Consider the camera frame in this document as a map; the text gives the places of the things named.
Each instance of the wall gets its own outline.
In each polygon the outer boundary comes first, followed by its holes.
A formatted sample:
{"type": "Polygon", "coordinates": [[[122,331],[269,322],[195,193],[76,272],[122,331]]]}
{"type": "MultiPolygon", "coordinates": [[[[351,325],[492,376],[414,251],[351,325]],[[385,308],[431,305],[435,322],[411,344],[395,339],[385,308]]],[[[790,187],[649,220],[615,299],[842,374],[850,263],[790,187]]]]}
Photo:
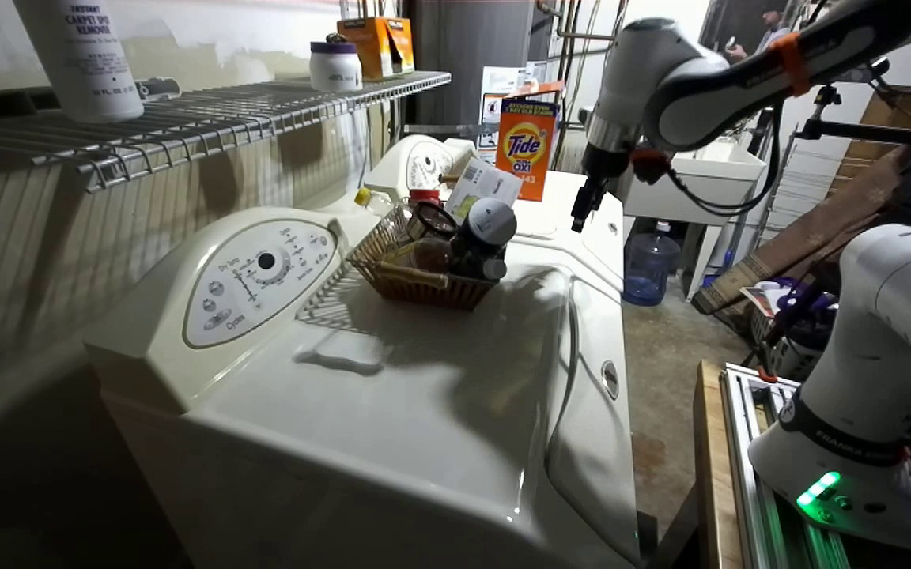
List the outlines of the wall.
{"type": "MultiPolygon", "coordinates": [[[[308,43],[336,31],[336,0],[109,0],[137,79],[185,89],[301,76],[308,43]]],[[[0,0],[0,89],[44,84],[9,0],[0,0]]]]}
{"type": "MultiPolygon", "coordinates": [[[[137,79],[231,84],[304,74],[336,4],[115,0],[137,79]]],[[[0,0],[0,89],[44,82],[0,0]]],[[[109,193],[0,152],[0,566],[174,566],[110,427],[82,328],[195,229],[247,207],[319,207],[358,185],[364,119],[185,163],[109,193]]]]}

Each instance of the washing machine control panel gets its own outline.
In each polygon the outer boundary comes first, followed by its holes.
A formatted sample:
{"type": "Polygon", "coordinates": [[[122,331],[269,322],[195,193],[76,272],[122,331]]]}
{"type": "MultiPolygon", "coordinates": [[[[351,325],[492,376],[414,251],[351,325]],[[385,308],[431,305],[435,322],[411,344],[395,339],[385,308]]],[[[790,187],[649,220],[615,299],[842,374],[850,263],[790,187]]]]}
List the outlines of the washing machine control panel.
{"type": "Polygon", "coordinates": [[[329,229],[277,219],[244,229],[204,267],[186,308],[195,347],[242,339],[291,308],[336,258],[329,229]]]}

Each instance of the floor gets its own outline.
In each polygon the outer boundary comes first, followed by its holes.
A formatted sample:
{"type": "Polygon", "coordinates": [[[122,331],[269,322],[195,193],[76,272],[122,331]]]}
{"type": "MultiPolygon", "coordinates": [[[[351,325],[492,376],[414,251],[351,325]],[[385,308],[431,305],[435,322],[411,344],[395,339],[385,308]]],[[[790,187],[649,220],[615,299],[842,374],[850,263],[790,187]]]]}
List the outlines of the floor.
{"type": "Polygon", "coordinates": [[[662,308],[624,305],[624,344],[633,403],[633,451],[638,511],[666,532],[697,480],[694,395],[700,359],[742,359],[742,343],[719,319],[694,311],[681,284],[662,308]]]}

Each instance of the washing machine lid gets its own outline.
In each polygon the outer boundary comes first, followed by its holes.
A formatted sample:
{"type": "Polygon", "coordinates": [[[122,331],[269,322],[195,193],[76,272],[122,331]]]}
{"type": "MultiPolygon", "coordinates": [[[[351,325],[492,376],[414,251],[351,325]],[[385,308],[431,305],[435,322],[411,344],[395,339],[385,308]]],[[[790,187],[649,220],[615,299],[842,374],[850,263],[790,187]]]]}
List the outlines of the washing machine lid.
{"type": "Polygon", "coordinates": [[[569,290],[566,272],[513,263],[476,313],[451,313],[341,283],[322,322],[286,325],[186,421],[485,518],[515,514],[564,403],[569,290]]]}

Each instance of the basket handle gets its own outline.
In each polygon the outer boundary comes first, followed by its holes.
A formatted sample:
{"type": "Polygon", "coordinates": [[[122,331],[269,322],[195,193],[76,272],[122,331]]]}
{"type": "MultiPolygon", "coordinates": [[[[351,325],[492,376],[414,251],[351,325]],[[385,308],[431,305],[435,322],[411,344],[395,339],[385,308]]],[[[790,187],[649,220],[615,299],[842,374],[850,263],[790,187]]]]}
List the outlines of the basket handle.
{"type": "Polygon", "coordinates": [[[379,268],[392,272],[390,279],[395,283],[407,283],[407,284],[423,284],[423,289],[436,289],[436,290],[450,290],[450,275],[440,272],[423,272],[423,268],[411,268],[411,267],[395,267],[395,263],[379,263],[379,268]]]}

